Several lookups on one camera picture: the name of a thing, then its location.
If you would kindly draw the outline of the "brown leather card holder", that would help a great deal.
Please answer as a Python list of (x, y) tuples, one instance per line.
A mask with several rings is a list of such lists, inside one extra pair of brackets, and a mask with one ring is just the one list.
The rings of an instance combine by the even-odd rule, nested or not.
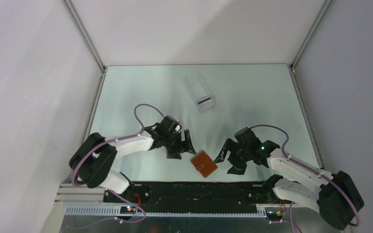
[(209, 177), (218, 169), (218, 166), (204, 150), (198, 152), (198, 154), (191, 159), (191, 163), (204, 178)]

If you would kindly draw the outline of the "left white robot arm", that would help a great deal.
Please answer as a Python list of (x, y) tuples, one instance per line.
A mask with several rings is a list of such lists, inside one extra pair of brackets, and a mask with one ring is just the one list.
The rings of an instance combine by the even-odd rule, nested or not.
[(183, 153), (195, 155), (188, 129), (183, 129), (178, 120), (165, 116), (161, 122), (143, 127), (139, 133), (106, 139), (92, 133), (82, 143), (69, 161), (74, 186), (102, 187), (115, 193), (122, 202), (134, 196), (132, 182), (121, 172), (112, 169), (120, 157), (139, 151), (164, 147), (168, 159), (181, 159)]

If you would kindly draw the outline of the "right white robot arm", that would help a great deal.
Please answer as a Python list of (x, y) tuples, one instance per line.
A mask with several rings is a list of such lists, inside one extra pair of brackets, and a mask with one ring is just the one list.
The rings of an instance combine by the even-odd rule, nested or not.
[(358, 212), (364, 201), (350, 175), (343, 171), (332, 173), (291, 155), (285, 150), (288, 138), (282, 145), (262, 142), (248, 127), (234, 136), (235, 140), (226, 139), (214, 163), (227, 160), (231, 164), (228, 174), (234, 175), (243, 175), (249, 161), (277, 171), (262, 185), (267, 202), (286, 200), (300, 204), (338, 230), (361, 224)]

